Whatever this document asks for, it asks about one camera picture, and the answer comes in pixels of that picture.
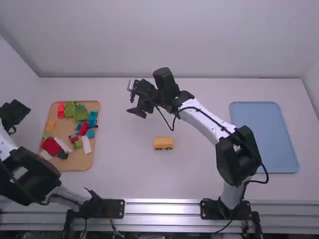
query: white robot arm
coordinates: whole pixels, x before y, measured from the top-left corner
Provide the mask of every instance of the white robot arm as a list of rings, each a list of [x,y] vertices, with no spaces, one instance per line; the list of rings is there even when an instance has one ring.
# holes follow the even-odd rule
[[[154,108],[160,112],[159,107],[162,107],[174,114],[175,119],[194,126],[215,145],[217,169],[225,180],[219,200],[222,208],[231,212],[241,203],[251,176],[259,166],[263,166],[252,131],[247,126],[237,128],[223,121],[201,105],[191,93],[180,91],[169,68],[156,70],[153,77],[157,89],[145,79],[129,81],[127,90],[131,93],[131,103],[135,96],[139,96],[139,100],[137,107],[127,111],[146,118],[146,113],[153,113]],[[221,214],[225,218],[230,215],[225,212]]]

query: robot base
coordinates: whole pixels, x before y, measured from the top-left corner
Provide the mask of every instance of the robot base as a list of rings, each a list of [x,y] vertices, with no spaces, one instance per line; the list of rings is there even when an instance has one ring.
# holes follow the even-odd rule
[[[235,209],[227,208],[220,198],[218,200],[202,199],[200,201],[200,216],[203,220],[251,220],[252,211],[249,201],[242,201]]]

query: blue tray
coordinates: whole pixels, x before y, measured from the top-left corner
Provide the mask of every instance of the blue tray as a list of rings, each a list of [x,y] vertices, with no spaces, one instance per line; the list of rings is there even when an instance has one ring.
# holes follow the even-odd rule
[[[274,102],[233,102],[233,124],[254,133],[261,158],[269,173],[296,173],[299,164],[280,107]]]

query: red block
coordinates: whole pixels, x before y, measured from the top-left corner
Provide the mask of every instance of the red block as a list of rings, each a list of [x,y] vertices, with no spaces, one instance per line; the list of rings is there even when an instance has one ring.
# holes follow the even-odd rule
[[[42,143],[41,147],[45,149],[52,157],[57,156],[58,153],[63,150],[61,146],[52,137],[47,138]]]
[[[84,122],[81,129],[79,130],[79,135],[84,136],[86,134],[86,131],[89,129],[89,124],[87,122]]]
[[[64,115],[64,103],[65,102],[60,102],[59,103],[59,106],[58,106],[58,117],[61,119],[61,118],[65,118],[65,115]]]
[[[58,117],[61,119],[61,118],[65,118],[65,115],[64,115],[64,110],[63,111],[59,111],[58,110]]]
[[[75,141],[78,141],[78,140],[79,140],[79,137],[78,137],[78,136],[69,137],[69,138],[70,138],[71,143],[74,143]]]

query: cork board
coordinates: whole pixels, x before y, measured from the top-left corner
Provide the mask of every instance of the cork board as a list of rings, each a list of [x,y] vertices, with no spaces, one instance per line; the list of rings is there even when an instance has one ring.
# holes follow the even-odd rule
[[[74,118],[63,118],[59,119],[57,116],[58,106],[60,102],[54,102],[49,110],[49,114],[46,120],[46,123],[49,121],[55,121],[55,127],[51,134],[53,136],[58,137],[61,139],[70,149],[72,152],[69,153],[67,159],[60,159],[58,157],[54,157],[50,160],[50,162],[59,170],[59,171],[85,171],[88,170],[93,163],[94,158],[94,149],[95,149],[95,142],[96,142],[96,134],[98,128],[93,129],[95,133],[95,137],[90,139],[91,149],[92,152],[85,154],[83,148],[74,149],[72,143],[69,140],[69,135],[76,133],[75,127],[78,125],[78,121]],[[90,111],[100,111],[100,103],[98,101],[76,101],[78,104],[84,104],[85,107]]]

